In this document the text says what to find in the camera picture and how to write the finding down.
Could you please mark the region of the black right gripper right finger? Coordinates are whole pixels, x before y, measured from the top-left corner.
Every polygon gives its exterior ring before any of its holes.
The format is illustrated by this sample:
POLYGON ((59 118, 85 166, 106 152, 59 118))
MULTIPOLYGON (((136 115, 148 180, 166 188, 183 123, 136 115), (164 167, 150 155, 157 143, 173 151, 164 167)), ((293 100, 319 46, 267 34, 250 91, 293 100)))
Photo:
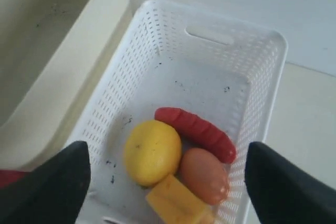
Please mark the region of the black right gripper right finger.
POLYGON ((335 223, 335 189, 262 142, 249 144, 245 184, 261 223, 335 223))

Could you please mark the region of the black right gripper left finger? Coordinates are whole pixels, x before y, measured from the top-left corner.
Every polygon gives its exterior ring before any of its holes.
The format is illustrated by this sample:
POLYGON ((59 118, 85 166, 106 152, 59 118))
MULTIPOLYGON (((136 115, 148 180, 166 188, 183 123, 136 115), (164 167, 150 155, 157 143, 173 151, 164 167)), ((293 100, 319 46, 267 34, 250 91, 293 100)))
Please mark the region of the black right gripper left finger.
POLYGON ((88 145, 73 142, 1 189, 1 223, 75 223, 90 180, 88 145))

